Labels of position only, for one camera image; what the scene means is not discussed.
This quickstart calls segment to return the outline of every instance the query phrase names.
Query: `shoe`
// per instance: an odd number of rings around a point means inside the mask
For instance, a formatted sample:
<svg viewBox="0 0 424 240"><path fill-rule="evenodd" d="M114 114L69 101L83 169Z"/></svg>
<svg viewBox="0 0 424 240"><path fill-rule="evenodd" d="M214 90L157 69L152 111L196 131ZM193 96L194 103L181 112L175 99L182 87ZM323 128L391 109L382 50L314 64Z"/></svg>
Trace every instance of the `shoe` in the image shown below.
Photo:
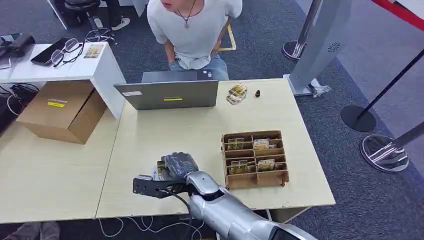
<svg viewBox="0 0 424 240"><path fill-rule="evenodd" d="M34 240L41 229L41 222L27 222L4 240Z"/></svg>
<svg viewBox="0 0 424 240"><path fill-rule="evenodd" d="M61 229L56 221L46 221L41 225L40 240L59 240Z"/></svg>
<svg viewBox="0 0 424 240"><path fill-rule="evenodd" d="M118 26L113 26L112 30L113 31L118 31L119 29L127 26L128 24L130 24L130 19L128 17L122 17L120 19L120 24Z"/></svg>

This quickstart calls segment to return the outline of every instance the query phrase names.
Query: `wooden organizer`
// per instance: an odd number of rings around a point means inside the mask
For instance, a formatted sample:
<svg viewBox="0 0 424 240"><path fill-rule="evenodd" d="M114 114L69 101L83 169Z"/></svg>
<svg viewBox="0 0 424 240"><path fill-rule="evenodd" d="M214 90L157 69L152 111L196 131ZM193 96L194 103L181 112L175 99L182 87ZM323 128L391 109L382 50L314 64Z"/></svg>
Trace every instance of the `wooden organizer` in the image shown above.
<svg viewBox="0 0 424 240"><path fill-rule="evenodd" d="M242 149L228 150L229 139L244 139ZM254 149L254 140L269 139L270 145L277 145L276 148ZM284 145L281 131L253 131L224 134L222 142L222 159L224 166L225 184L228 189L246 189L257 187L282 186L289 182L289 171L287 169ZM280 169L272 171L258 171L258 161L274 159L280 164ZM254 161L254 172L229 174L232 161L247 160Z"/></svg>

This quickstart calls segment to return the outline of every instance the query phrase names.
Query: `yellow sticker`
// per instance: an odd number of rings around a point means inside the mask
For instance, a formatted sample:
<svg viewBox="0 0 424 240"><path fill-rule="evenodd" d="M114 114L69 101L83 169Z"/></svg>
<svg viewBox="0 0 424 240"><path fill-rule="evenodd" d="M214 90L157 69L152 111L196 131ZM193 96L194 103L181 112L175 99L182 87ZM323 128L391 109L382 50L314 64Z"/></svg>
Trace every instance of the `yellow sticker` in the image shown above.
<svg viewBox="0 0 424 240"><path fill-rule="evenodd" d="M182 98L165 98L164 101L182 101Z"/></svg>
<svg viewBox="0 0 424 240"><path fill-rule="evenodd" d="M49 106L55 106L55 107L58 107L58 108L63 108L63 107L65 107L65 104L57 103L57 102L52 102L52 101L48 101L48 102L47 102L47 105L49 105Z"/></svg>

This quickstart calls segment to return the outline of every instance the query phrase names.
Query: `wooden compartment tray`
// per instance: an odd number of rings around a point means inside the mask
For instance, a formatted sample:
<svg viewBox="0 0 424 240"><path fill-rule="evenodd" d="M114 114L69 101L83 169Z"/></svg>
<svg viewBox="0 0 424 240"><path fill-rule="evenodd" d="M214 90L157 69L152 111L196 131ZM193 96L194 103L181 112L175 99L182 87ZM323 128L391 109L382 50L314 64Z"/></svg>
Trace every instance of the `wooden compartment tray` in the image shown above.
<svg viewBox="0 0 424 240"><path fill-rule="evenodd" d="M237 149L234 149L235 143L229 143L230 139L240 139ZM269 139L269 145L274 148L254 149L255 140L261 139ZM221 143L225 184L228 189L284 187L289 182L284 142L279 130L228 133L222 136ZM260 169L258 161L261 160L274 160L273 169ZM243 169L248 168L250 172L236 172L231 165L233 161L247 161L248 164Z"/></svg>

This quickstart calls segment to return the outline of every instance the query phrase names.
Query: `office chair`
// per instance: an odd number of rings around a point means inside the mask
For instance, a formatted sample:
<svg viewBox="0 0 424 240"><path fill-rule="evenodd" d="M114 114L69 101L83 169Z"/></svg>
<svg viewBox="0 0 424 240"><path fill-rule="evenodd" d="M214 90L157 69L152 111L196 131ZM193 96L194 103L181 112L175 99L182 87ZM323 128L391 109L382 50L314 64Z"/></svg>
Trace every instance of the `office chair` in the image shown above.
<svg viewBox="0 0 424 240"><path fill-rule="evenodd" d="M88 21L92 27L92 30L85 35L86 42L105 42L109 41L113 45L118 45L115 41L114 32L106 27L97 27L95 19L97 16L93 16L91 12L94 12L100 5L100 0L65 0L65 7L67 9L85 12L88 17Z"/></svg>

